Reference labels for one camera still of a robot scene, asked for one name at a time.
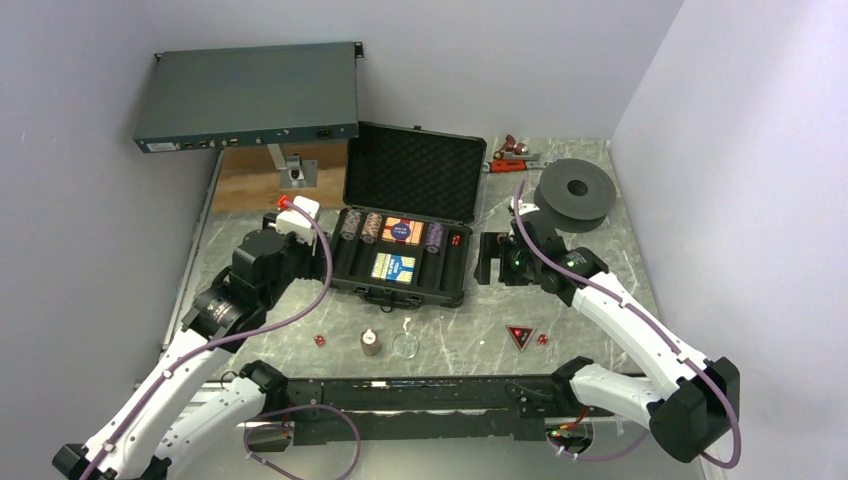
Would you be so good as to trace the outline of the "black poker set case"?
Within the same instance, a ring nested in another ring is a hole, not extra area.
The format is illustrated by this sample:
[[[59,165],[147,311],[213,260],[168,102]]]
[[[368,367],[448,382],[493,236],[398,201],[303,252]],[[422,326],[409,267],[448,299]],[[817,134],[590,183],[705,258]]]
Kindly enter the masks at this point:
[[[486,152],[487,143],[479,137],[360,123],[358,136],[349,143],[344,207],[331,236],[333,287],[388,310],[459,307],[465,297],[471,225]],[[351,209],[360,211],[362,217],[356,238],[347,241],[339,232]],[[361,230],[372,212],[383,221],[377,241],[366,244]],[[382,241],[387,217],[424,222],[420,245]],[[439,254],[425,250],[431,222],[444,225]],[[451,244],[455,234],[461,236],[459,246]],[[411,284],[371,278],[376,255],[381,252],[416,259]]]

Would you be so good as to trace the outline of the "brown poker chip stack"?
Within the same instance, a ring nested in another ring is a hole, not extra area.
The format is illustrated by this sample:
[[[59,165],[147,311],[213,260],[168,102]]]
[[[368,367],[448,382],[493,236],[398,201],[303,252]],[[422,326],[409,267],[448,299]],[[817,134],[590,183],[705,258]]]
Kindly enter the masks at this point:
[[[373,329],[366,329],[360,335],[360,345],[363,354],[367,357],[374,357],[381,351],[381,343],[378,333]]]

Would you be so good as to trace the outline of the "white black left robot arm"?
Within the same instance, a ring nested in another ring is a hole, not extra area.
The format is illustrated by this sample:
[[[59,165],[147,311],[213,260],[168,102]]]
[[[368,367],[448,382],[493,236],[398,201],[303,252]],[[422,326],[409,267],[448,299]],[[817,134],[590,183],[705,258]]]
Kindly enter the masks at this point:
[[[218,435],[256,416],[279,417],[288,379],[256,360],[231,387],[191,413],[186,406],[246,339],[271,331],[268,313],[296,279],[330,281],[332,258],[317,212],[287,203],[248,233],[232,261],[199,294],[180,330],[141,386],[83,444],[52,459],[66,479],[174,479]]]

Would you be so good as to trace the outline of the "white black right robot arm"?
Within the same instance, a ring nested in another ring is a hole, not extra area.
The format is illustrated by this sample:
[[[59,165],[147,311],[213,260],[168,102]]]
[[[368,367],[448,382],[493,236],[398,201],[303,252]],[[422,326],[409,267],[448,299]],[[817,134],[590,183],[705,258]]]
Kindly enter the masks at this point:
[[[507,232],[484,232],[475,280],[540,287],[600,327],[641,369],[637,379],[577,357],[552,375],[551,401],[574,415],[598,407],[643,427],[672,458],[688,463],[732,439],[732,468],[741,457],[740,372],[726,357],[709,359],[662,325],[629,294],[609,266],[585,247],[569,248],[538,211],[515,213]]]

